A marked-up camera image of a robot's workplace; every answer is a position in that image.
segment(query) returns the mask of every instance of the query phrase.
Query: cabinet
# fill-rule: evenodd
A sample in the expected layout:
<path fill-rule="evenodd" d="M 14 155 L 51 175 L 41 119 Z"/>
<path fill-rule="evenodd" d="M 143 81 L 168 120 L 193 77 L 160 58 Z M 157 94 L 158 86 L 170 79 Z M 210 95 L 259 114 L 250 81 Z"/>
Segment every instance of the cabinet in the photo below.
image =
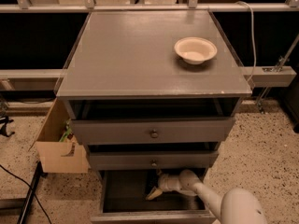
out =
<path fill-rule="evenodd" d="M 175 43 L 203 37 L 218 48 L 202 65 L 183 62 Z M 200 10 L 94 12 L 57 96 L 103 177 L 94 223 L 211 223 L 198 199 L 177 193 L 148 202 L 156 169 L 193 169 L 202 179 L 251 89 L 212 14 Z"/>

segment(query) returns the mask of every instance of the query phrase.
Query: white bowl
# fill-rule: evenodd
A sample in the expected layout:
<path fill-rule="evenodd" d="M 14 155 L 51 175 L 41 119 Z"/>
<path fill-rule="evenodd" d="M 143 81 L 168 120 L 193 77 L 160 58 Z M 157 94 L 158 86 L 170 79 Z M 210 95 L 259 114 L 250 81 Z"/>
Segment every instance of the white bowl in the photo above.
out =
<path fill-rule="evenodd" d="M 215 45 L 203 38 L 186 37 L 175 45 L 175 51 L 186 63 L 200 64 L 217 54 Z"/>

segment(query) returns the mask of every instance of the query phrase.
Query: cabinet top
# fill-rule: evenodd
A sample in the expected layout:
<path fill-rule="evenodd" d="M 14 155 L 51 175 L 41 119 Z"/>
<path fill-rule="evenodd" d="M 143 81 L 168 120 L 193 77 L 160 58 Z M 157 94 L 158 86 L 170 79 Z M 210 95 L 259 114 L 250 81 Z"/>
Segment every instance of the cabinet top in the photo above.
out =
<path fill-rule="evenodd" d="M 186 64 L 174 51 L 184 37 L 210 40 L 216 57 Z M 57 93 L 61 99 L 249 95 L 214 21 L 201 10 L 93 13 Z"/>

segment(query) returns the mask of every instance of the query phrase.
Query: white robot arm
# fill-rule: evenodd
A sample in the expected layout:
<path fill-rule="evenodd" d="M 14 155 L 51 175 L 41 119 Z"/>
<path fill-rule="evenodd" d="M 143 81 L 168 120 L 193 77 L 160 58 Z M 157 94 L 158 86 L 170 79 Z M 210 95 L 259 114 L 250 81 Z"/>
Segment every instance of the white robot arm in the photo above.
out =
<path fill-rule="evenodd" d="M 147 199 L 154 199 L 166 191 L 197 195 L 221 224 L 267 224 L 260 202 L 249 191 L 231 189 L 222 198 L 191 170 L 179 175 L 160 175 L 158 188 Z"/>

